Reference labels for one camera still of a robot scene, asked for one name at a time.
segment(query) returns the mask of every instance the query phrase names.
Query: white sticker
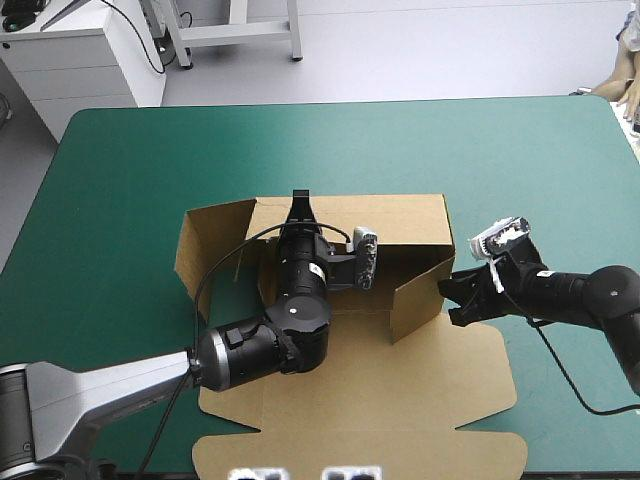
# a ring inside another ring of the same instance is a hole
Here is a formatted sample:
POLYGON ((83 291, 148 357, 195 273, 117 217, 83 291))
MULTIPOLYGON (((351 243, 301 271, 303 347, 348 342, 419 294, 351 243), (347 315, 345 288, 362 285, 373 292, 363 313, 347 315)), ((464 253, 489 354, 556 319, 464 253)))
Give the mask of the white sticker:
POLYGON ((327 279, 324 277, 324 272, 315 263, 309 264, 309 270, 311 271, 311 273, 315 273, 316 275, 318 275, 324 283, 327 283, 327 279))

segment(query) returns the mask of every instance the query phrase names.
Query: green table surface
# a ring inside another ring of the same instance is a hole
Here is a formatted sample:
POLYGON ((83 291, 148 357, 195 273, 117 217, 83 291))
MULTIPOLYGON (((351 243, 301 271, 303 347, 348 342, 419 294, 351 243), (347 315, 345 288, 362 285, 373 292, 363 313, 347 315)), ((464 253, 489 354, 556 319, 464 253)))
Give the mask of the green table surface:
MULTIPOLYGON (((88 369, 187 345, 190 303, 173 271, 185 210, 293 188, 443 192, 456 269, 475 265, 467 239, 508 215, 529 219, 555 270, 640 268, 640 169, 593 97, 84 111, 0 276, 0 364, 88 369)), ((226 282, 219 321, 255 308, 252 282, 226 282)), ((467 428, 520 434, 528 470, 640 470, 640 416, 586 413, 524 320, 490 323, 518 403, 467 428)), ((636 400, 601 334, 547 332, 594 406, 636 400)), ((179 400, 150 470, 191 471, 198 438, 238 431, 196 400, 179 400)), ((96 456, 135 469, 161 410, 107 427, 96 456)))

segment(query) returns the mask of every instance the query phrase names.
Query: brown cardboard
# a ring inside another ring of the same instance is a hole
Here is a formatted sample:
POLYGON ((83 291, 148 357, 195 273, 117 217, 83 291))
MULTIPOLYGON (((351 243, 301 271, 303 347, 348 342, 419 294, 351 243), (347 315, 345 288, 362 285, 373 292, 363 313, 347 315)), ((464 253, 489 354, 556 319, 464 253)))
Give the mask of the brown cardboard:
MULTIPOLYGON (((519 437, 455 431, 511 407, 516 395, 500 333, 455 327, 439 314, 437 281, 450 275, 454 254, 443 196, 311 201, 320 222, 378 232, 375 287, 330 295, 329 352, 316 370, 271 375, 222 394, 201 391, 204 411, 261 431, 201 439, 193 451, 199 476, 278 466, 294 480, 319 479, 330 465, 380 465, 387 480, 519 478, 526 461, 519 437)), ((176 260, 187 290, 192 294, 206 268, 244 238, 284 221, 290 205, 286 197, 256 198, 188 212, 176 260)), ((259 263, 267 303, 272 246, 263 241, 233 260, 259 263)), ((203 300, 204 313, 207 305, 203 300)))

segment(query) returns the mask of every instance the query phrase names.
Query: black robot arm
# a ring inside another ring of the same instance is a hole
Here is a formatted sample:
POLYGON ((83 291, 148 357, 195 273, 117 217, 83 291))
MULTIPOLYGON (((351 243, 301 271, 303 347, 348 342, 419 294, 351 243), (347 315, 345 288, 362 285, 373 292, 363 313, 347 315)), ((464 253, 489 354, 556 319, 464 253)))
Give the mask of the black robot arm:
POLYGON ((549 270, 523 218, 509 218, 471 240, 487 264, 440 282, 441 294, 460 305, 454 325, 527 314, 539 325, 567 323, 604 332, 631 388, 640 394, 640 275, 624 266, 590 275, 549 270))
POLYGON ((295 190, 276 246, 276 301, 264 314, 205 331, 200 337, 201 384, 223 391, 274 372, 308 372, 327 353, 331 306, 327 292, 373 284, 376 234, 357 227, 338 254, 316 224, 308 190, 295 190))
POLYGON ((338 254, 315 221, 309 192, 294 191, 276 247, 275 303, 262 315, 207 329, 197 355, 194 348, 81 373, 48 362, 0 368, 0 480, 108 480, 113 465, 90 456, 103 426, 168 398, 170 412, 190 387, 222 391, 316 368, 329 341, 327 292, 371 288, 376 258, 377 237, 364 227, 338 254))

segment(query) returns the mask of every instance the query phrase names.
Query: black cable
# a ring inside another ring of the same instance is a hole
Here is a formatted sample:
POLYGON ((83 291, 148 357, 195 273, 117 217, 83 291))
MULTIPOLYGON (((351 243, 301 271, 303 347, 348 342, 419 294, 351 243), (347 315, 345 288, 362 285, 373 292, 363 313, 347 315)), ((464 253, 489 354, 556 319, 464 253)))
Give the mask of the black cable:
POLYGON ((104 3, 105 5, 113 8, 116 12, 118 12, 122 18, 124 18, 127 23, 129 25, 131 25, 131 28, 133 28, 133 31, 135 32, 135 34, 138 37, 138 40, 140 40, 140 45, 142 45, 142 49, 144 50, 144 54, 147 57, 147 61, 149 62, 149 65, 151 65, 151 68, 153 68, 153 70, 159 74, 159 75, 163 75, 167 69, 165 68, 165 65, 162 65, 162 70, 158 70, 158 68, 156 68, 156 66, 153 64, 153 62, 151 61, 151 56, 149 55, 149 51, 147 50, 147 46, 144 44, 144 40, 142 40, 142 35, 140 35, 140 32, 138 31, 138 29, 136 28, 136 26, 133 24, 133 22, 131 21, 131 19, 129 17, 127 17, 127 15, 120 10, 118 7, 116 7, 113 3, 108 2, 107 0, 100 0, 102 3, 104 3))
POLYGON ((544 334, 544 332, 542 331, 542 328, 535 321, 533 316, 531 316, 526 310, 524 310, 520 305, 518 305, 516 303, 516 301, 513 298, 511 298, 511 295, 509 295, 506 290, 504 292, 502 292, 502 294, 527 319, 527 323, 532 328, 534 328, 536 330, 536 332, 538 332, 538 335, 540 335, 540 338, 542 339, 544 344, 547 346, 547 349, 549 350, 549 353, 551 353, 551 356, 555 360, 556 365, 558 365, 558 368, 560 369, 560 372, 562 372, 562 375, 564 376, 565 380, 567 381, 567 383, 571 387, 571 390, 573 390, 573 393, 576 395, 576 398, 578 399, 578 402, 580 402, 580 405, 582 405, 586 411, 588 411, 589 413, 591 413, 593 415, 606 417, 606 416, 610 416, 610 415, 618 415, 620 413, 630 412, 632 410, 640 410, 640 404, 626 405, 624 407, 614 408, 614 409, 611 409, 611 410, 596 410, 595 408, 590 406, 585 401, 585 399, 583 398, 582 394, 578 390, 578 387, 576 386, 576 384, 574 383, 573 379, 569 375, 569 372, 567 372, 567 369, 564 368, 564 365, 562 364, 562 361, 560 360, 560 357, 556 353, 555 349, 551 346, 551 343, 549 342, 549 339, 544 334))
MULTIPOLYGON (((189 15, 189 26, 187 28, 191 28, 191 25, 193 25, 193 15, 191 14, 191 12, 186 11, 186 12, 182 12, 180 14, 180 18, 184 17, 185 15, 189 15)), ((173 47, 173 57, 171 57, 171 60, 169 60, 167 63, 163 63, 162 66, 163 67, 168 67, 169 65, 171 65, 174 60, 176 59, 177 53, 175 51, 175 46, 173 47)))
POLYGON ((11 119, 13 112, 11 111, 9 99, 2 93, 0 93, 0 103, 2 103, 2 108, 0 108, 0 128, 2 128, 4 124, 11 119))
MULTIPOLYGON (((211 267, 207 273, 205 273, 202 277, 202 279, 200 280, 200 284, 198 285, 198 289, 196 291, 196 294, 194 296, 194 306, 195 306, 195 321, 194 321, 194 339, 193 339, 193 358, 198 358, 198 338, 199 338, 199 333, 200 333, 200 321, 199 321, 199 315, 198 315, 198 304, 200 301, 200 296, 202 295, 202 291, 204 289, 205 284, 207 283, 207 281, 209 280, 209 278, 211 277, 211 275, 213 275, 213 273, 216 271, 216 269, 222 265, 226 260, 228 260, 230 257, 232 257, 235 253, 243 250, 247 245, 249 245, 251 242, 256 241, 257 239, 259 239, 261 236, 266 235, 269 232, 272 232, 274 230, 277 230, 279 228, 283 228, 286 226, 316 226, 316 227, 321 227, 321 228, 326 228, 328 230, 333 230, 334 232, 337 232, 339 234, 341 234, 342 236, 345 237, 347 243, 351 242, 351 238, 349 237, 349 235, 347 235, 344 231, 340 230, 339 228, 336 228, 334 226, 331 225, 327 225, 324 223, 318 223, 318 222, 295 222, 295 223, 281 223, 279 225, 274 225, 272 227, 266 228, 264 230, 262 230, 261 232, 258 232, 257 234, 255 234, 254 236, 252 236, 251 238, 245 240, 244 242, 242 242, 240 245, 238 245, 236 248, 234 248, 233 250, 231 250, 229 253, 227 253, 224 257, 222 257, 218 262, 216 262, 215 265, 213 265, 213 267, 211 267)), ((138 467, 138 471, 136 472, 136 474, 133 477, 133 480, 140 480, 142 478, 142 475, 144 474, 145 469, 147 468, 147 465, 149 464, 149 462, 151 461, 151 457, 153 455, 153 452, 156 449, 156 446, 158 445, 158 441, 160 440, 160 436, 162 435, 162 431, 164 430, 164 427, 167 423, 167 420, 169 419, 169 416, 171 415, 171 412, 173 411, 173 407, 175 406, 176 400, 178 399, 178 395, 180 395, 180 392, 182 391, 182 389, 184 388, 187 380, 189 379, 189 377, 191 376, 191 369, 189 369, 180 379, 180 382, 178 383, 178 385, 176 386, 176 389, 173 391, 173 393, 171 394, 171 399, 169 400, 169 404, 167 405, 167 408, 164 411, 164 414, 162 415, 162 418, 160 419, 160 423, 158 424, 158 428, 156 429, 155 434, 153 435, 153 438, 151 439, 151 443, 149 444, 149 448, 147 449, 147 453, 145 454, 142 463, 140 464, 140 467, 138 467)))
POLYGON ((314 227, 326 228, 327 230, 333 230, 334 232, 339 233, 346 239, 347 243, 351 243, 351 238, 347 233, 345 233, 344 231, 332 225, 327 225, 325 223, 318 223, 318 222, 294 222, 294 223, 288 222, 288 223, 281 223, 279 225, 273 225, 269 228, 265 228, 261 232, 256 233, 254 236, 252 236, 251 238, 248 238, 247 240, 242 242, 240 245, 238 245, 236 248, 231 250, 224 257, 218 260, 211 268, 209 268, 209 270, 207 270, 207 272, 202 276, 202 278, 200 279, 200 283, 198 284, 198 288, 196 289, 196 293, 193 296, 193 309, 194 309, 193 356, 194 358, 198 358, 198 339, 200 338, 200 315, 198 312, 198 306, 200 305, 200 296, 202 295, 202 291, 204 290, 206 283, 211 278, 211 275, 213 275, 213 273, 218 269, 218 267, 220 267, 220 265, 222 265, 224 262, 226 262, 229 258, 231 258, 233 255, 235 255, 239 251, 243 250, 250 243, 258 240, 260 237, 262 237, 263 235, 266 235, 267 233, 273 232, 274 230, 278 230, 280 228, 284 228, 287 226, 314 226, 314 227))
POLYGON ((134 475, 133 480, 140 480, 142 478, 142 475, 144 474, 144 471, 147 468, 149 461, 151 460, 151 456, 153 455, 153 452, 156 449, 156 446, 158 445, 158 441, 160 440, 162 431, 164 430, 164 427, 167 424, 167 420, 169 420, 169 416, 173 411, 173 407, 176 404, 176 400, 178 400, 178 395, 180 395, 180 392, 186 385, 187 380, 189 379, 190 376, 191 376, 191 370, 187 370, 186 373, 180 378, 180 382, 178 382, 176 389, 171 394, 171 399, 169 400, 169 404, 167 405, 167 408, 165 408, 164 413, 162 414, 162 418, 160 419, 158 428, 156 428, 156 433, 153 435, 153 438, 151 439, 149 448, 147 448, 147 453, 145 454, 144 459, 142 460, 142 463, 138 467, 138 471, 134 475))
POLYGON ((184 17, 185 15, 189 15, 189 26, 187 28, 190 28, 191 25, 193 25, 193 15, 191 14, 191 12, 186 11, 180 14, 180 18, 184 17))

